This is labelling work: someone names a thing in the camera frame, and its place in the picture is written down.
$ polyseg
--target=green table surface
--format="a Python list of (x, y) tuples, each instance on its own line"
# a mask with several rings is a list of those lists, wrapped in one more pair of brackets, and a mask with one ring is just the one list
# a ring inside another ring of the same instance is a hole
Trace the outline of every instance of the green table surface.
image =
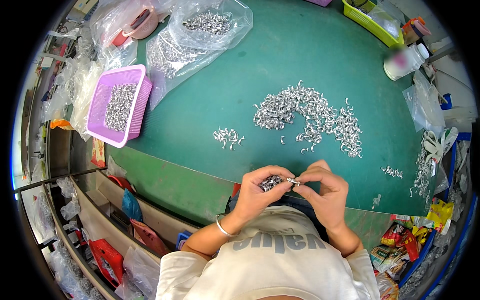
[[(347, 207), (426, 215), (425, 200), (409, 192), (421, 145), (421, 132), (415, 132), (402, 96), (412, 76), (387, 78), (382, 67), (387, 47), (345, 17), (340, 0), (326, 8), (301, 0), (244, 3), (253, 11), (252, 30), (235, 48), (170, 91), (153, 111), (147, 107), (140, 136), (127, 146), (233, 182), (266, 165), (300, 175), (314, 161), (325, 159), (349, 183)], [(137, 63), (145, 64), (145, 44), (151, 37), (139, 42)], [(334, 108), (349, 98), (363, 130), (363, 158), (348, 157), (340, 151), (340, 142), (325, 133), (314, 153), (302, 155), (300, 149), (311, 143), (295, 141), (304, 127), (300, 115), (281, 131), (255, 127), (252, 104), (299, 80), (323, 92)], [(212, 136), (219, 126), (245, 136), (243, 147), (222, 149)], [(286, 145), (280, 143), (282, 135)], [(387, 165), (402, 170), (403, 178), (384, 174), (380, 168)], [(378, 194), (381, 201), (374, 206)]]

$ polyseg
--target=bag of metal clips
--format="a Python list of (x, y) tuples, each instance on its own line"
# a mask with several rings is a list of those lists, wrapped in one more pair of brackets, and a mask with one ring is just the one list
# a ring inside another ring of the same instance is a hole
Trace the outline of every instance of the bag of metal clips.
[(237, 0), (179, 0), (168, 26), (146, 45), (153, 83), (150, 110), (177, 85), (235, 47), (253, 26), (252, 10)]

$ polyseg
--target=bracelet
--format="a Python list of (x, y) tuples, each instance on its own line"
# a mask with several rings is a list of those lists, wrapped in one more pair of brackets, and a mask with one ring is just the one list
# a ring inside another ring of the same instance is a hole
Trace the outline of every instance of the bracelet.
[(238, 236), (238, 235), (240, 234), (240, 232), (238, 232), (237, 234), (230, 234), (230, 233), (226, 232), (225, 229), (223, 229), (223, 228), (221, 227), (220, 222), (218, 221), (218, 218), (219, 218), (220, 216), (226, 216), (226, 215), (227, 215), (227, 214), (218, 214), (218, 215), (215, 216), (216, 225), (218, 226), (218, 229), (220, 229), (220, 231), (221, 231), (222, 233), (224, 233), (226, 236), (228, 236), (229, 238), (233, 238), (233, 237)]

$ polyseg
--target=jeans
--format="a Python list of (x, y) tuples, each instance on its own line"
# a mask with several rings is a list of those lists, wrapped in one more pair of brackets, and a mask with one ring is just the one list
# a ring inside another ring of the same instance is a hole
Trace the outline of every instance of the jeans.
[[(227, 207), (225, 208), (226, 214), (231, 212), (237, 205), (239, 194), (240, 194), (240, 190), (237, 192), (235, 196), (230, 197), (230, 199), (228, 200)], [(313, 207), (310, 205), (310, 203), (307, 200), (283, 195), (282, 198), (280, 198), (280, 200), (273, 202), (269, 206), (281, 206), (281, 205), (293, 207), (301, 211), (302, 213), (304, 213), (308, 217), (308, 219), (312, 221), (313, 225), (315, 226), (315, 229), (317, 229), (318, 234), (320, 235), (320, 238), (327, 243), (329, 242), (325, 227), (322, 224), (320, 224), (320, 222), (317, 219), (317, 216), (315, 215), (315, 211), (313, 210)]]

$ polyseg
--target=white t-shirt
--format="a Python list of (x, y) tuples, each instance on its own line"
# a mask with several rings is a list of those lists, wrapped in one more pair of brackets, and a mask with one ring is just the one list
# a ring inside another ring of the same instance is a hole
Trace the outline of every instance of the white t-shirt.
[(186, 251), (162, 257), (156, 300), (380, 299), (368, 252), (347, 258), (297, 209), (271, 206), (209, 262)]

